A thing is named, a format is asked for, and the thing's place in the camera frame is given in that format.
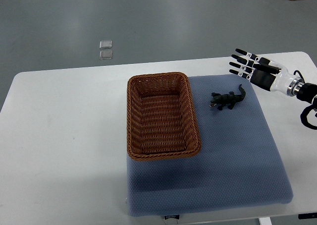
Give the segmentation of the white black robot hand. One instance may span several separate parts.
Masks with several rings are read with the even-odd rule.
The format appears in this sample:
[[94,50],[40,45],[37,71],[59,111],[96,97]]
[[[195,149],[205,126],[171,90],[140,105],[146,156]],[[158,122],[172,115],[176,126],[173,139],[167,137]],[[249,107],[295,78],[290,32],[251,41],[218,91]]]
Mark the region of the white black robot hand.
[[300,75],[290,74],[288,69],[268,58],[236,49],[229,64],[235,69],[229,72],[247,79],[250,83],[267,91],[279,91],[287,96],[297,95],[304,79]]

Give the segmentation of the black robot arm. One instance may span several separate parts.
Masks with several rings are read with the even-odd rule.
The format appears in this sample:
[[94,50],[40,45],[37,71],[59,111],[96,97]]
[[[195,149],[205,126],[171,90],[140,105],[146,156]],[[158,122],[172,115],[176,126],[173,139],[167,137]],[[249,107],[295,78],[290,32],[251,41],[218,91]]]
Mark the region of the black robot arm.
[[313,104],[316,95],[317,85],[312,83],[305,83],[299,88],[296,97],[300,101]]

